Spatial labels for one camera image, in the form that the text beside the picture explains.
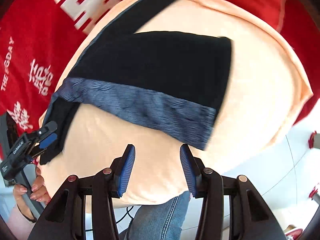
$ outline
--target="red shoe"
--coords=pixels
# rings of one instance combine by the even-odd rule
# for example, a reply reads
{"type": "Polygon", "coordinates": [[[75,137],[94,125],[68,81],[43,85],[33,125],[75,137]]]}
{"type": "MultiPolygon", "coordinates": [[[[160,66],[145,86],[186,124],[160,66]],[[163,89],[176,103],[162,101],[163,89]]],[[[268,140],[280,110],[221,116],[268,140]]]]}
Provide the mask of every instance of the red shoe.
{"type": "Polygon", "coordinates": [[[288,240],[297,240],[299,236],[302,234],[303,229],[302,228],[294,228],[288,232],[285,233],[288,240]]]}

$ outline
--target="pink sleeve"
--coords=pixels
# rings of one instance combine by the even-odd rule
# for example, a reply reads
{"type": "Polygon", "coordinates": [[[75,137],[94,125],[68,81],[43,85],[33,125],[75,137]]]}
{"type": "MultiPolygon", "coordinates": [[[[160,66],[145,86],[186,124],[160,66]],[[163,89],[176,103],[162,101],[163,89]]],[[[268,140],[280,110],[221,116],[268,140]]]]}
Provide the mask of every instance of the pink sleeve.
{"type": "Polygon", "coordinates": [[[17,205],[13,208],[8,223],[8,227],[18,240],[27,240],[34,223],[28,221],[19,211],[17,205]]]}

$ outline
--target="black gripper frame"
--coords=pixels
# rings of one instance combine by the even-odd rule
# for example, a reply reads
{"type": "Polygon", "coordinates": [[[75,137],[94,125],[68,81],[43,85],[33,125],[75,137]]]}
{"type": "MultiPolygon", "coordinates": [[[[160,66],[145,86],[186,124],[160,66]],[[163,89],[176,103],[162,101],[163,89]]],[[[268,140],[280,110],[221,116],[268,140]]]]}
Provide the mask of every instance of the black gripper frame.
{"type": "Polygon", "coordinates": [[[79,179],[69,176],[42,212],[28,240],[85,240],[85,196],[92,196],[92,229],[95,240],[119,240],[112,198],[132,145],[106,169],[79,179]]]}
{"type": "Polygon", "coordinates": [[[230,198],[229,240],[287,240],[270,208],[246,176],[233,179],[213,170],[205,173],[202,160],[193,157],[187,144],[182,147],[196,177],[194,197],[203,198],[196,240],[221,240],[224,195],[230,198]]]}

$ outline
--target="person's leg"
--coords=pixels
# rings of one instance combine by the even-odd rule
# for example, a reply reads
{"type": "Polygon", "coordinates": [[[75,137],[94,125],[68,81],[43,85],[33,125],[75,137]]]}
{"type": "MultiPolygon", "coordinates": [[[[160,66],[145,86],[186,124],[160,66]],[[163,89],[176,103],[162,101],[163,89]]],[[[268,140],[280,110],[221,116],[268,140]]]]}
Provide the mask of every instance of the person's leg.
{"type": "Polygon", "coordinates": [[[179,240],[188,205],[188,191],[161,205],[141,206],[125,240],[179,240]]]}

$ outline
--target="navy blue fabric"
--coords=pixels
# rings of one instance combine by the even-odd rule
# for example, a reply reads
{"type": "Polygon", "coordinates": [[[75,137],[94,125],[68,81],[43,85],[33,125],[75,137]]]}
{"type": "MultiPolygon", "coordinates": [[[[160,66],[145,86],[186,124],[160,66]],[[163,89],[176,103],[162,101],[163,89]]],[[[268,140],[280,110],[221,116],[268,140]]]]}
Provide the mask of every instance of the navy blue fabric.
{"type": "Polygon", "coordinates": [[[91,104],[128,122],[161,130],[204,149],[216,110],[173,96],[111,82],[66,78],[54,97],[91,104]]]}

